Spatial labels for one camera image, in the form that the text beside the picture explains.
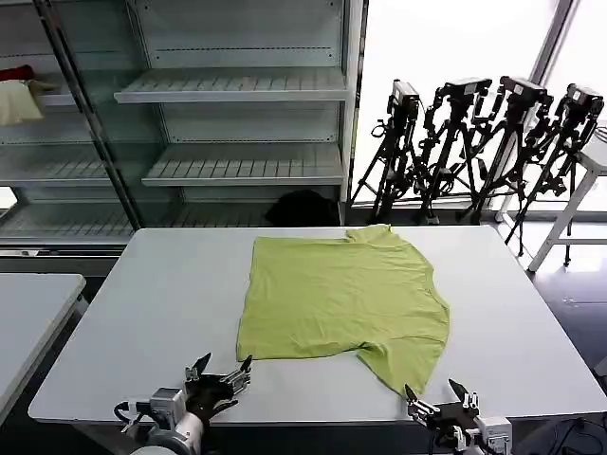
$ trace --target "shelf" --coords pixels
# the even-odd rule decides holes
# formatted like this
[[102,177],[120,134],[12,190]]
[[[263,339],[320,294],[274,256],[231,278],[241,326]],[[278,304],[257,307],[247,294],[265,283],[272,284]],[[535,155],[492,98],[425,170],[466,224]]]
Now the shelf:
[[47,92],[42,92],[38,99],[43,106],[46,107],[54,107],[54,106],[75,106],[76,101],[74,101],[74,97],[72,97],[71,92],[69,91],[69,87],[67,86],[67,82],[65,81],[56,81],[58,85],[60,85],[58,90],[51,90]]
[[162,225],[166,228],[263,228],[270,227],[266,212],[271,203],[190,203]]
[[119,103],[345,100],[336,67],[155,69],[121,92]]
[[340,185],[335,143],[170,146],[141,182],[147,186]]
[[0,185],[111,186],[93,145],[0,147]]
[[118,203],[29,204],[0,219],[3,240],[128,239],[132,228]]

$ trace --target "white shelf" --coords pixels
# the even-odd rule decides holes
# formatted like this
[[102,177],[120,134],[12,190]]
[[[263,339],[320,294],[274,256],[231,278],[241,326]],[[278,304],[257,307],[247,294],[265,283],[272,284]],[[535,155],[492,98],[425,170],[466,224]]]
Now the white shelf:
[[69,87],[67,86],[67,82],[58,81],[58,85],[61,85],[58,90],[52,90],[43,92],[38,98],[40,103],[46,107],[53,106],[75,106],[76,101],[74,101],[74,97],[72,97],[71,92],[69,91]]
[[0,147],[0,185],[111,186],[93,145]]
[[147,186],[340,185],[337,144],[249,143],[170,146]]
[[166,228],[264,228],[271,224],[266,212],[271,203],[190,203],[177,216],[162,223]]
[[119,103],[346,100],[336,67],[155,69],[114,94]]
[[0,239],[128,239],[132,228],[120,204],[29,204],[0,219]]

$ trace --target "cloth on shelf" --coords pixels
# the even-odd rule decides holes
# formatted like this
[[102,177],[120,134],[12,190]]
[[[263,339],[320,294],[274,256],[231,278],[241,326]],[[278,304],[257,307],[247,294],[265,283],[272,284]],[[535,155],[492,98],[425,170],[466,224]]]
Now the cloth on shelf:
[[34,70],[28,64],[16,68],[0,69],[0,81],[29,81],[34,79]]
[[449,335],[432,265],[383,225],[338,240],[255,241],[238,358],[358,350],[392,390],[423,392]]
[[0,126],[17,125],[43,117],[26,84],[20,81],[0,82]]

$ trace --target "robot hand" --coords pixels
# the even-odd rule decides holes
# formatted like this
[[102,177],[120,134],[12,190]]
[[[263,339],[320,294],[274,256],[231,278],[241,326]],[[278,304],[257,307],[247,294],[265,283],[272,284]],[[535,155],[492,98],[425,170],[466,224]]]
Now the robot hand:
[[230,374],[202,374],[207,368],[211,353],[201,357],[192,368],[186,368],[186,403],[188,412],[196,415],[206,426],[219,412],[238,404],[234,396],[243,391],[250,382],[250,355],[240,369]]
[[476,449],[487,455],[510,455],[512,425],[502,417],[482,418],[478,395],[452,379],[451,388],[459,402],[430,405],[419,400],[408,385],[405,392],[409,415],[432,431],[432,444],[461,454]]
[[230,374],[203,374],[211,354],[199,358],[186,368],[183,389],[158,389],[149,400],[128,401],[114,408],[116,416],[127,426],[123,432],[138,438],[138,424],[145,415],[154,426],[143,436],[147,447],[137,455],[200,455],[203,437],[210,420],[219,412],[238,403],[234,396],[250,383],[249,356],[240,368]]

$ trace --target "camera tripod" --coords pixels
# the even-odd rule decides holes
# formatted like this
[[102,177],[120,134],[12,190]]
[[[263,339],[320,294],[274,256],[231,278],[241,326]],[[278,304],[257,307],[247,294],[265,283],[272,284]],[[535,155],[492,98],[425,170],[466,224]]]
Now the camera tripod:
[[[509,92],[510,94],[507,98],[506,118],[498,123],[492,135],[495,136],[500,130],[504,130],[504,135],[478,197],[472,198],[471,205],[457,216],[458,220],[461,221],[470,214],[470,220],[475,225],[480,224],[483,206],[490,197],[510,194],[493,194],[495,190],[507,186],[513,191],[511,193],[519,195],[520,200],[524,198],[523,167],[530,159],[528,154],[532,150],[527,150],[523,147],[524,118],[531,108],[539,104],[539,125],[541,126],[534,132],[534,135],[543,136],[547,126],[545,116],[552,103],[552,98],[548,96],[545,88],[535,83],[510,78],[509,76],[503,76],[500,79],[499,91],[501,93]],[[506,151],[511,140],[515,140],[516,142],[517,160],[510,171],[505,173],[504,168],[508,159]]]
[[[558,131],[558,139],[552,153],[542,165],[542,171],[533,190],[526,197],[526,204],[519,210],[514,222],[514,226],[506,237],[506,243],[512,239],[516,228],[523,225],[524,218],[529,207],[535,202],[538,193],[553,191],[557,196],[562,194],[566,188],[563,179],[570,174],[570,194],[575,190],[576,182],[576,164],[579,151],[586,145],[597,127],[597,118],[602,111],[604,102],[603,97],[588,88],[577,87],[574,83],[569,84],[567,93],[559,103],[557,108],[558,122],[561,123],[562,111],[565,111],[562,127],[554,130]],[[583,125],[581,133],[578,128]],[[556,174],[552,174],[552,167],[557,160],[565,156],[565,160]],[[567,226],[567,235],[571,235],[572,222]],[[519,256],[523,256],[522,233],[520,235]],[[570,245],[566,246],[564,264],[569,265]]]
[[[368,220],[369,224],[384,221],[395,200],[407,192],[419,173],[423,173],[419,157],[415,155],[412,144],[418,105],[417,92],[407,82],[395,80],[393,93],[388,99],[387,112],[390,118],[387,123],[378,120],[379,125],[371,133],[373,137],[383,137],[383,140],[352,196],[354,202],[362,187],[369,189],[376,196]],[[411,155],[414,166],[407,172],[408,154]],[[367,179],[378,161],[384,166],[377,189],[374,189]]]
[[[469,131],[464,119],[468,116],[468,110],[473,104],[474,116],[476,117],[480,113],[490,86],[491,79],[474,78],[458,82],[447,82],[442,88],[436,90],[432,106],[428,109],[424,118],[424,128],[427,130],[428,135],[419,144],[422,148],[422,164],[427,167],[428,172],[431,169],[433,171],[427,188],[420,191],[422,194],[422,204],[414,218],[417,223],[425,217],[429,224],[438,224],[438,218],[432,210],[432,201],[439,197],[441,193],[444,194],[452,188],[455,175],[447,168],[447,162],[453,143],[459,133],[462,134],[464,141],[464,167],[468,169],[471,197],[472,199],[476,198],[472,169],[472,137],[476,130]],[[451,105],[450,117],[443,122],[438,132],[436,132],[433,123],[434,113],[442,106],[445,97],[449,97],[449,104]],[[440,142],[440,138],[445,132],[447,132],[447,135],[440,156],[434,165],[428,167],[432,149]]]

